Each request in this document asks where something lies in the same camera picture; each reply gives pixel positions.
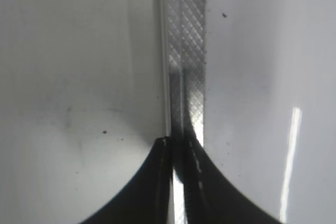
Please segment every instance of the metal strip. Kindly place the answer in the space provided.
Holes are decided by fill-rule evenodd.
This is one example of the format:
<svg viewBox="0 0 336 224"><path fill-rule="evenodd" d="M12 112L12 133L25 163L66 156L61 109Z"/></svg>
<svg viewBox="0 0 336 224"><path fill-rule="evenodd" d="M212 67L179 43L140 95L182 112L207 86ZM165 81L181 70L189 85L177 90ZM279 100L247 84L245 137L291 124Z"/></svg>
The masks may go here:
<svg viewBox="0 0 336 224"><path fill-rule="evenodd" d="M206 0L161 0L167 133L182 141L191 119L203 145ZM183 185L174 170L174 223L187 223Z"/></svg>

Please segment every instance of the black object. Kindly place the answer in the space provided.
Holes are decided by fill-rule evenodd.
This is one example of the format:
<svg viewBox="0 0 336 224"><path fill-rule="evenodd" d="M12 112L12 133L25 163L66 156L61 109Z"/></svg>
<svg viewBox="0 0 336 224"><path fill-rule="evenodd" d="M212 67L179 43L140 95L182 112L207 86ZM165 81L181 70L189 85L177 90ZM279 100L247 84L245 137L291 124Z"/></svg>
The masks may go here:
<svg viewBox="0 0 336 224"><path fill-rule="evenodd" d="M164 224L172 175L172 142L155 141L146 160L129 183L82 224Z"/></svg>
<svg viewBox="0 0 336 224"><path fill-rule="evenodd" d="M185 209L189 224L279 223L221 174L194 132L184 132L182 145L173 142L169 137L157 139L131 181L83 224L165 224L173 146L182 149Z"/></svg>

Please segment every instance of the glossy surface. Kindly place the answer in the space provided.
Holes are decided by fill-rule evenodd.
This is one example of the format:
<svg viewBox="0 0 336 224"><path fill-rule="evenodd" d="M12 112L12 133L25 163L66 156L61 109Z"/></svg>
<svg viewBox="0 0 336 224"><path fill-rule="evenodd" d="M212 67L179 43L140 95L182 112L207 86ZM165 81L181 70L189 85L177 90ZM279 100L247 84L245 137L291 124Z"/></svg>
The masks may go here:
<svg viewBox="0 0 336 224"><path fill-rule="evenodd" d="M0 223L78 223L164 135L156 0L0 0Z"/></svg>
<svg viewBox="0 0 336 224"><path fill-rule="evenodd" d="M289 223L336 220L333 2L208 0L205 149Z"/></svg>
<svg viewBox="0 0 336 224"><path fill-rule="evenodd" d="M173 173L174 223L185 224L183 132L194 128L203 143L206 0L161 0L168 134L179 139ZM186 123L191 118L192 124Z"/></svg>

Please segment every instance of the vertical line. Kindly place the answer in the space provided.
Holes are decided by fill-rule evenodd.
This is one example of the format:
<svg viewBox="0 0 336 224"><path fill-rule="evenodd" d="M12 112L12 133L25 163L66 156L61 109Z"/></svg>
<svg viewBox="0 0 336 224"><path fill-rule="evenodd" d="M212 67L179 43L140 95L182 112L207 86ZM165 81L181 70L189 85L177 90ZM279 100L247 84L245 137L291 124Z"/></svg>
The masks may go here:
<svg viewBox="0 0 336 224"><path fill-rule="evenodd" d="M161 44L162 44L162 68L163 68L163 93L165 107L166 134L171 135L171 114L170 114L170 92L169 92L169 64L167 57L167 20L166 20L165 0L160 0L160 24L161 24Z"/></svg>
<svg viewBox="0 0 336 224"><path fill-rule="evenodd" d="M302 111L299 108L294 107L292 111L290 130L288 134L288 152L287 152L284 181L282 183L281 201L280 201L280 221L283 223L287 222L289 183L293 170L293 160L294 160L296 142L300 132L301 118L302 118Z"/></svg>
<svg viewBox="0 0 336 224"><path fill-rule="evenodd" d="M203 132L200 127L203 127L204 60L200 59L204 59L205 39L204 33L200 33L204 27L199 28L195 22L202 26L205 24L205 10L200 8L204 5L205 0L161 0L167 134L179 141L183 141L187 116L192 119L193 128ZM175 161L179 159L179 151L175 150ZM176 170L173 171L173 198L174 223L186 224L183 184Z"/></svg>

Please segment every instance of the glass surface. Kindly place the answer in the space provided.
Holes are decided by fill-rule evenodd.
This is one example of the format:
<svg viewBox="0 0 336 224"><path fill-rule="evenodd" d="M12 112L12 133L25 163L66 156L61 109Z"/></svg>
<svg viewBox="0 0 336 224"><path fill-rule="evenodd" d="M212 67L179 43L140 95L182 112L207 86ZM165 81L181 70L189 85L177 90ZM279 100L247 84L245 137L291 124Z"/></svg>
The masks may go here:
<svg viewBox="0 0 336 224"><path fill-rule="evenodd" d="M207 0L204 146L288 223L334 223L333 0Z"/></svg>
<svg viewBox="0 0 336 224"><path fill-rule="evenodd" d="M78 223L165 134L158 2L0 10L0 222Z"/></svg>

